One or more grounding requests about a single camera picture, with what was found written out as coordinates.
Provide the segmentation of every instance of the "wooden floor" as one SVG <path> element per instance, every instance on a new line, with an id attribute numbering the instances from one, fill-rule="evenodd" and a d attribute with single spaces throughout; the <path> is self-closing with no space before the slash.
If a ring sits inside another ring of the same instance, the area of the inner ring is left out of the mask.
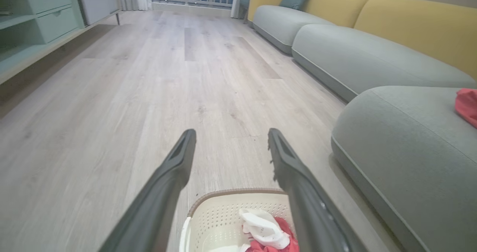
<path id="1" fill-rule="evenodd" d="M 241 21 L 126 12 L 0 86 L 0 251 L 96 251 L 181 133 L 197 145 L 168 251 L 202 195 L 278 188 L 279 128 L 370 251 L 398 251 L 332 157 L 336 96 Z"/>

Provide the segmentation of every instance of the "cabinet door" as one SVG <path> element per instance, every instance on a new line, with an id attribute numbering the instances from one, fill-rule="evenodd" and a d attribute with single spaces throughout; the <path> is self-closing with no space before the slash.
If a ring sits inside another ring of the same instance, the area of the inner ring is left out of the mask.
<path id="1" fill-rule="evenodd" d="M 119 9 L 117 0 L 81 0 L 86 23 L 91 25 Z"/>

